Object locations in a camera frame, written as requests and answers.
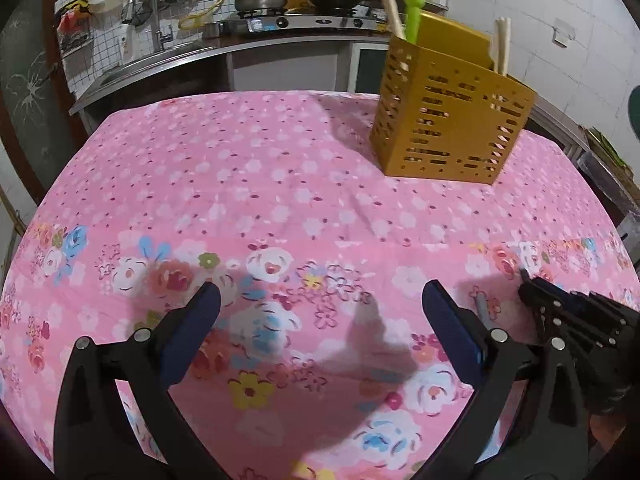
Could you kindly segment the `grey handled utensil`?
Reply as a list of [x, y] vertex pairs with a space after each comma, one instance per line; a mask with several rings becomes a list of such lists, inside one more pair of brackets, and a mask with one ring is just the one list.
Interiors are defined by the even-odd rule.
[[488, 330], [491, 330], [494, 324], [492, 324], [489, 315], [488, 300], [486, 294], [484, 292], [478, 292], [475, 295], [474, 301], [476, 305], [477, 315], [480, 318], [480, 322], [482, 322]]

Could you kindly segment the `wooden chopstick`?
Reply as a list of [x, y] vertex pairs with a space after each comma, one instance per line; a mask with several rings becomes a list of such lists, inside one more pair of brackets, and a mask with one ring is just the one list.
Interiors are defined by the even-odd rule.
[[500, 74], [502, 76], [506, 76], [508, 74], [510, 53], [511, 53], [511, 19], [502, 18], [501, 30], [500, 30], [500, 55], [501, 55]]
[[384, 0], [385, 12], [387, 14], [387, 21], [390, 25], [392, 33], [400, 38], [405, 39], [404, 25], [399, 16], [398, 7], [395, 0]]
[[492, 40], [492, 50], [494, 51], [494, 72], [497, 74], [502, 74], [503, 33], [504, 19], [497, 18], [495, 21], [494, 39]]
[[400, 38], [405, 38], [404, 25], [399, 16], [396, 0], [382, 0], [384, 10], [387, 16], [388, 26], [392, 33]]

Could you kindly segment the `green handled utensil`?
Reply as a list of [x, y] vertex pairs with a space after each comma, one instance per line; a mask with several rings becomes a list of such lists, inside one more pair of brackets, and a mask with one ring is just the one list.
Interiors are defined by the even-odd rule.
[[405, 0], [405, 36], [410, 44], [416, 44], [421, 23], [421, 13], [426, 0]]

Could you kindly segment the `kitchen counter with cabinets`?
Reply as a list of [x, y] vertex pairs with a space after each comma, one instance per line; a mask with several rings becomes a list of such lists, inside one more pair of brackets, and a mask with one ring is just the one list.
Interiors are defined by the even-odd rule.
[[68, 114], [93, 131], [108, 115], [176, 96], [254, 90], [352, 91], [363, 50], [386, 51], [387, 35], [276, 35], [199, 41], [207, 47], [162, 67], [89, 88]]

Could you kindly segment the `green round board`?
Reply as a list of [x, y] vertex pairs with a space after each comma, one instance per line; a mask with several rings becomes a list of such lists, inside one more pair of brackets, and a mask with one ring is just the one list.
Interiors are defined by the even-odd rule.
[[629, 125], [637, 139], [640, 139], [640, 86], [635, 86], [627, 102]]

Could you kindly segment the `pink floral tablecloth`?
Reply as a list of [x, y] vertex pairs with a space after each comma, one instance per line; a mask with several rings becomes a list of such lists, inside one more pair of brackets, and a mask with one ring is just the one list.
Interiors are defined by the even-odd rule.
[[206, 282], [221, 312], [171, 394], [237, 479], [419, 469], [472, 393], [422, 312], [429, 280], [521, 340], [521, 270], [638, 306], [612, 221], [554, 143], [521, 133], [491, 185], [393, 179], [370, 150], [376, 104], [208, 94], [99, 126], [1, 297], [1, 400], [45, 465], [73, 343], [157, 326]]

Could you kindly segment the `yellow plastic utensil holder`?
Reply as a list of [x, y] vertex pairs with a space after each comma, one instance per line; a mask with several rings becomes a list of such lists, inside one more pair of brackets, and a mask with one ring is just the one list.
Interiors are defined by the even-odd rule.
[[370, 142], [389, 177], [491, 184], [536, 92], [496, 67], [482, 32], [430, 12], [390, 40]]

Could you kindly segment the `dark wooden door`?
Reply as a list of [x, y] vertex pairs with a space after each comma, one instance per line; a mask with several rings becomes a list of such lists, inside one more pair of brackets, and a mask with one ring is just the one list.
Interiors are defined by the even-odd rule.
[[1, 147], [26, 192], [40, 203], [88, 140], [68, 114], [54, 21], [56, 0], [1, 0]]

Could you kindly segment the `steel sink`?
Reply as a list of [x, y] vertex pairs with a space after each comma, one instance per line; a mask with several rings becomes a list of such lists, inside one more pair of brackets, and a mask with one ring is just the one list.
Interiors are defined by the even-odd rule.
[[152, 70], [152, 68], [162, 67], [173, 62], [182, 61], [184, 58], [187, 58], [192, 54], [205, 50], [207, 50], [207, 47], [205, 47], [204, 44], [195, 41], [192, 42], [192, 44], [182, 44], [179, 47], [163, 52], [153, 53], [145, 56], [144, 58], [138, 58], [134, 62], [106, 70], [101, 76], [93, 81], [89, 89], [91, 91], [96, 91], [113, 81], [141, 74], [146, 70]]

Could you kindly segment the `steel gas stove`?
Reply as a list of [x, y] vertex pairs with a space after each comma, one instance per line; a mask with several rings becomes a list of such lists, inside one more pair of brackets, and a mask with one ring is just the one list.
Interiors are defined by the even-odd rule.
[[231, 35], [255, 35], [293, 30], [326, 30], [327, 32], [387, 32], [383, 22], [373, 18], [350, 15], [280, 14], [232, 16], [222, 22], [222, 29]]

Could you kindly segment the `steel faucet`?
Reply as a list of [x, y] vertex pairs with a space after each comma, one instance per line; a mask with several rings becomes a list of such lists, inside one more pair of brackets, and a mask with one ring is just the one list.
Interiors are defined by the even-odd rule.
[[126, 0], [120, 14], [120, 22], [128, 28], [150, 23], [153, 52], [163, 52], [166, 44], [174, 40], [172, 32], [164, 34], [160, 28], [160, 12], [168, 6], [166, 0]]

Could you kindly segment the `black wok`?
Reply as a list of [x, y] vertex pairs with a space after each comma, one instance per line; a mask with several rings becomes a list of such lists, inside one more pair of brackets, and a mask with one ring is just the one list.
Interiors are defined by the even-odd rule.
[[352, 15], [362, 0], [308, 0], [318, 13], [332, 15]]

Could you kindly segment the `white wall socket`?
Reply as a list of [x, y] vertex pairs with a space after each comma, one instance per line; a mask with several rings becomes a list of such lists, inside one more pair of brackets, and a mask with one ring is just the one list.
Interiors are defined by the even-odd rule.
[[558, 47], [566, 49], [576, 39], [576, 29], [566, 21], [557, 18], [553, 25], [552, 42]]

